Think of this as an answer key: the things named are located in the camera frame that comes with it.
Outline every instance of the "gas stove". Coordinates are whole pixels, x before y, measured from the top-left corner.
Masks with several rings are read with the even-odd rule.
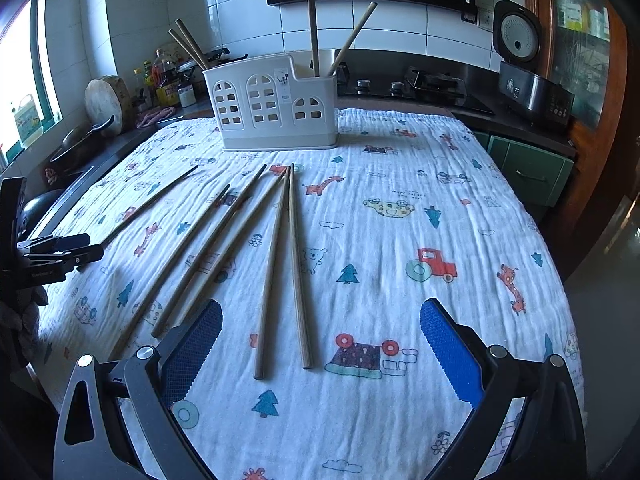
[[[393,77],[351,74],[347,66],[338,70],[338,95],[418,101],[425,104],[465,108],[495,115],[480,99],[466,90],[465,82],[447,74],[432,74],[410,66],[404,75]]]

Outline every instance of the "glass cabinet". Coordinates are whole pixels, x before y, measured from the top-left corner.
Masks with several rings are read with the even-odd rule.
[[[575,95],[572,115],[595,130],[609,73],[609,13],[605,0],[555,0],[549,79]]]

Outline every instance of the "wooden cutting board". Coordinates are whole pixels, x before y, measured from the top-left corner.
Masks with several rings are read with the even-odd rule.
[[[102,132],[105,137],[115,137],[135,126],[136,112],[131,96],[122,78],[107,75],[93,79],[84,91],[84,108],[93,124],[103,124],[111,116],[113,124]]]

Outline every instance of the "floor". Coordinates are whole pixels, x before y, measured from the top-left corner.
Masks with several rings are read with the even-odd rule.
[[[565,289],[585,386],[590,473],[620,448],[640,415],[640,203],[616,215]]]

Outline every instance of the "white muslin blanket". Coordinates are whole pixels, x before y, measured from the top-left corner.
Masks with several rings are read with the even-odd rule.
[[[48,287],[34,368],[52,402],[60,408],[78,357],[107,359],[180,237],[227,182],[225,203],[182,255],[123,358],[158,343],[150,336],[153,322],[252,173],[267,165],[181,303],[189,303],[252,204],[293,164],[316,365],[302,369],[282,236],[265,334],[267,377],[253,378],[273,194],[216,277],[210,297],[222,306],[222,332],[185,399],[172,406],[218,478],[425,478],[471,409],[420,330],[420,306],[431,297],[486,345],[533,361],[563,355],[582,406],[577,339],[556,268],[536,224],[471,131],[441,116],[358,109],[340,111],[338,125],[338,146],[330,150],[225,152],[216,120],[175,123],[93,186],[56,234],[86,232],[97,242],[199,166],[119,235],[100,262]],[[497,466],[520,408],[512,404],[482,472]],[[162,478],[128,400],[122,409],[148,473]]]

